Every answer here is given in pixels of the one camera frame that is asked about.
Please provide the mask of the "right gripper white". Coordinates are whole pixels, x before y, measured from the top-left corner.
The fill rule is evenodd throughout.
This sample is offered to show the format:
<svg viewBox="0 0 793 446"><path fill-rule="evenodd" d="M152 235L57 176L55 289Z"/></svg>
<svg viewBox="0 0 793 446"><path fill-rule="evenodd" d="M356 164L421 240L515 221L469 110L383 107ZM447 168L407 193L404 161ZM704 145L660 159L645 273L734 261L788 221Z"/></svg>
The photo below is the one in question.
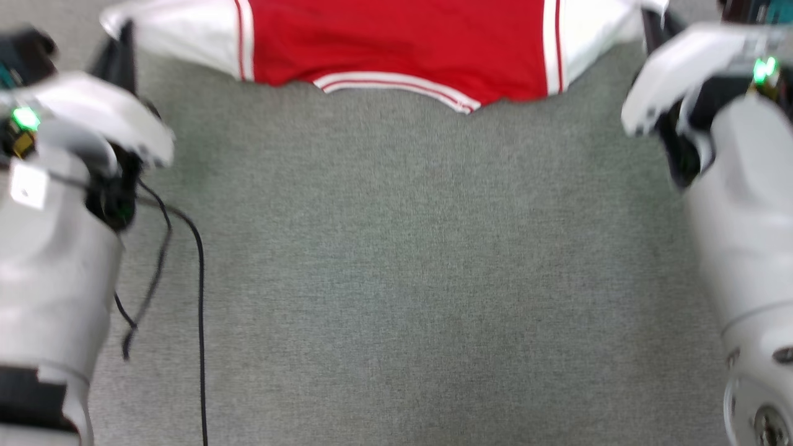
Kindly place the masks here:
<svg viewBox="0 0 793 446"><path fill-rule="evenodd" d="M654 129L661 113L721 74L751 76L769 49L769 28L759 25L686 22L671 9L641 8L648 56L623 102L628 136Z"/></svg>

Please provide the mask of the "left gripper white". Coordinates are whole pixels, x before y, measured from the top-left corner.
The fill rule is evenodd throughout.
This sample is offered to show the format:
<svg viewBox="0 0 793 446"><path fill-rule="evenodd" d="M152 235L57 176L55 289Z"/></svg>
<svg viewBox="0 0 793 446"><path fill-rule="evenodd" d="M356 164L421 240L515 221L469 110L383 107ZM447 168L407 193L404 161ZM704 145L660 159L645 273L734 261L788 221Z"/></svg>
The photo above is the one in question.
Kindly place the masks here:
<svg viewBox="0 0 793 446"><path fill-rule="evenodd" d="M138 155L148 167L170 167L175 158L173 131L133 95L137 94L137 70L131 20L105 40L90 64L90 74L56 74L31 87L9 91L9 104L83 125Z"/></svg>

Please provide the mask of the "red and white garment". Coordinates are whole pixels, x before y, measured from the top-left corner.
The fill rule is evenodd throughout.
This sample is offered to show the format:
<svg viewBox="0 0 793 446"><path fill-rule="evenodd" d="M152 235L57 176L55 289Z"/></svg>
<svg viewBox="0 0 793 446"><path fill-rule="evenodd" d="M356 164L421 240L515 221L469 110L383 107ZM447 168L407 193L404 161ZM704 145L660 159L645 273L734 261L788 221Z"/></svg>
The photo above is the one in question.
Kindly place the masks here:
<svg viewBox="0 0 793 446"><path fill-rule="evenodd" d="M563 93L642 11L668 0L125 0L101 13L131 24L148 53L243 82L323 92L397 89L470 114L501 100Z"/></svg>

